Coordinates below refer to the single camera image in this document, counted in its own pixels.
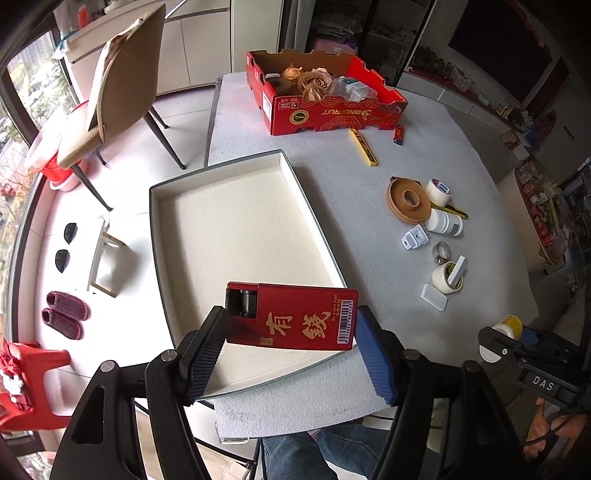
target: dark tv screen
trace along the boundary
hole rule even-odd
[[[470,0],[448,45],[523,102],[552,59],[509,1]]]

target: screw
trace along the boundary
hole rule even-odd
[[[402,354],[406,360],[415,361],[421,358],[421,354],[412,348],[407,348]]]
[[[113,360],[107,360],[106,362],[102,362],[100,365],[101,372],[110,372],[115,368],[115,362]]]
[[[177,355],[178,354],[177,354],[176,350],[165,350],[160,355],[160,358],[165,362],[171,362],[172,360],[174,360],[177,357]]]
[[[477,374],[480,371],[480,365],[478,365],[474,360],[468,360],[464,364],[464,368],[471,374]]]

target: blue jeans leg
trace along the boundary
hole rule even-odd
[[[327,462],[371,478],[387,437],[388,430],[345,424],[323,428],[316,442]]]
[[[262,439],[268,480],[338,480],[307,432]]]

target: maroon slipper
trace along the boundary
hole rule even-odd
[[[64,337],[71,340],[80,340],[82,328],[77,321],[51,309],[43,309],[41,311],[41,318],[45,325],[49,325],[51,328],[57,330]]]
[[[74,320],[88,318],[88,306],[81,299],[62,291],[51,291],[47,294],[47,304],[56,312]]]

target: red box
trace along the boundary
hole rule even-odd
[[[378,92],[376,99],[349,102],[343,97],[326,96],[322,100],[304,101],[301,95],[279,96],[265,81],[268,73],[281,73],[290,65],[309,71],[323,67],[334,77],[353,77]],[[329,54],[314,50],[300,53],[283,50],[267,53],[265,50],[246,54],[246,76],[263,119],[271,135],[293,134],[298,130],[325,131],[335,128],[363,129],[370,125],[392,130],[407,101],[397,90],[386,87],[384,78],[375,70],[368,70],[355,55]]]
[[[226,341],[298,350],[351,350],[357,291],[230,282]]]

